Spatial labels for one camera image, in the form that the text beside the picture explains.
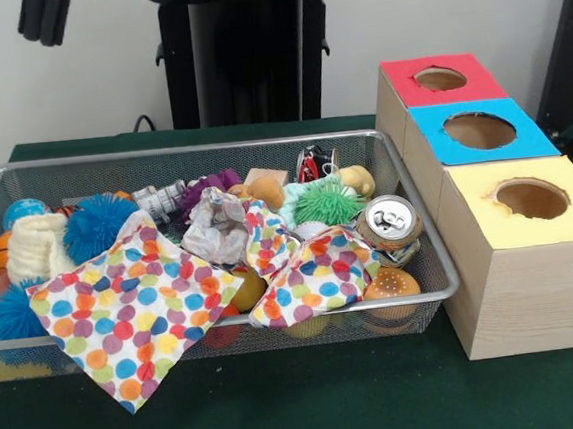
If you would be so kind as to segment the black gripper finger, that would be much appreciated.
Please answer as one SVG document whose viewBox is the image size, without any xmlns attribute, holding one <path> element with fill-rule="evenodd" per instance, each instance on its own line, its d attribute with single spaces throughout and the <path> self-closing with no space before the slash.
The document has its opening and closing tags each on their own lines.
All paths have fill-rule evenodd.
<svg viewBox="0 0 573 429">
<path fill-rule="evenodd" d="M 46 47 L 61 46 L 71 0 L 44 0 L 41 30 Z"/>
<path fill-rule="evenodd" d="M 38 41 L 46 0 L 21 0 L 17 31 L 29 41 Z"/>
</svg>

